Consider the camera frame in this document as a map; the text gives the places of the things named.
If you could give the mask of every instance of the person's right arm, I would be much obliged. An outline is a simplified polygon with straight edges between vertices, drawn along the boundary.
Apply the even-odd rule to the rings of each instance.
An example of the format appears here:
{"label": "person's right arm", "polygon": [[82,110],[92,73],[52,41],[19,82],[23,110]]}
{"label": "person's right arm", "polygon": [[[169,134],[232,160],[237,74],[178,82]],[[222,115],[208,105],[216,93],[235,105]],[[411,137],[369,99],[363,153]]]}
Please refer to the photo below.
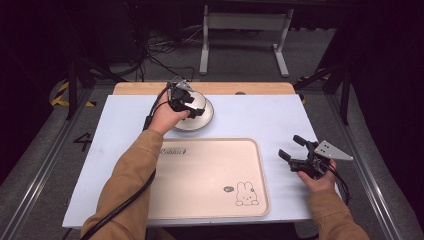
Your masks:
{"label": "person's right arm", "polygon": [[311,190],[308,204],[320,240],[367,240],[368,235],[352,218],[349,208],[335,191],[335,177],[327,171],[322,178],[314,180],[304,172],[298,172],[299,178]]}

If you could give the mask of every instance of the logo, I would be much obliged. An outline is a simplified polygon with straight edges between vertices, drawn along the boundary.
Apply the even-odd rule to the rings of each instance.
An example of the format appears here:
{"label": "logo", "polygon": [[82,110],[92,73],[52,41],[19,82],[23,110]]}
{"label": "logo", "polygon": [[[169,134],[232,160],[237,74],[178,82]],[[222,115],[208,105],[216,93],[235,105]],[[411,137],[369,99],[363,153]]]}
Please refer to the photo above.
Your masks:
{"label": "logo", "polygon": [[160,154],[183,155],[187,152],[186,148],[162,148]]}

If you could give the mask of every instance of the person's left hand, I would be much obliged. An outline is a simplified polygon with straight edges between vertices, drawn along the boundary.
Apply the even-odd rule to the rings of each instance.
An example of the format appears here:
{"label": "person's left hand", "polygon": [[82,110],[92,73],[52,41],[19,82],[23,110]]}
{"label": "person's left hand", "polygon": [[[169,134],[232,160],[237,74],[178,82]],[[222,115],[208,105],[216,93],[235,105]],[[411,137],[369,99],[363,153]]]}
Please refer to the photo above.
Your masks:
{"label": "person's left hand", "polygon": [[168,104],[168,91],[159,99],[155,114],[148,129],[155,130],[165,135],[169,130],[175,127],[177,123],[186,119],[190,112],[188,110],[175,112]]}

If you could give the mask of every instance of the white desk frame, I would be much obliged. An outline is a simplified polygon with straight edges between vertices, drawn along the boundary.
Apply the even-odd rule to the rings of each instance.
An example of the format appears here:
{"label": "white desk frame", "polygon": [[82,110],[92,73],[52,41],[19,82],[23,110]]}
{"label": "white desk frame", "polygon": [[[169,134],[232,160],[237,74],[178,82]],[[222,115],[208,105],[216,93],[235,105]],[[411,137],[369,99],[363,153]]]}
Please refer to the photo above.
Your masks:
{"label": "white desk frame", "polygon": [[281,31],[280,42],[273,44],[273,49],[281,76],[288,77],[289,71],[284,61],[282,49],[292,16],[293,9],[289,9],[287,14],[210,13],[206,5],[203,17],[203,47],[200,58],[200,75],[206,75],[208,71],[209,29],[242,29]]}

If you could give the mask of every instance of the hand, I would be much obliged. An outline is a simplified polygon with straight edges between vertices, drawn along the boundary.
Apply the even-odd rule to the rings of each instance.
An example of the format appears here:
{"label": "hand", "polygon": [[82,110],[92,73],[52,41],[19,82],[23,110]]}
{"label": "hand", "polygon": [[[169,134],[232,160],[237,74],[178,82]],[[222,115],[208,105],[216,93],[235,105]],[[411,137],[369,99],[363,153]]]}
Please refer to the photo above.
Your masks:
{"label": "hand", "polygon": [[189,114],[190,112],[188,110],[174,112],[168,104],[168,91],[166,91],[158,101],[155,114],[148,129],[155,130],[163,136],[174,128],[179,121],[187,118]]}
{"label": "hand", "polygon": [[[336,168],[336,161],[334,161],[333,159],[330,160],[330,164],[334,168]],[[308,186],[311,192],[317,192],[319,190],[324,190],[324,189],[334,189],[335,182],[336,182],[335,176],[330,171],[327,171],[324,174],[324,176],[322,176],[318,180],[310,178],[308,174],[302,171],[297,172],[297,175],[306,184],[306,186]]]}

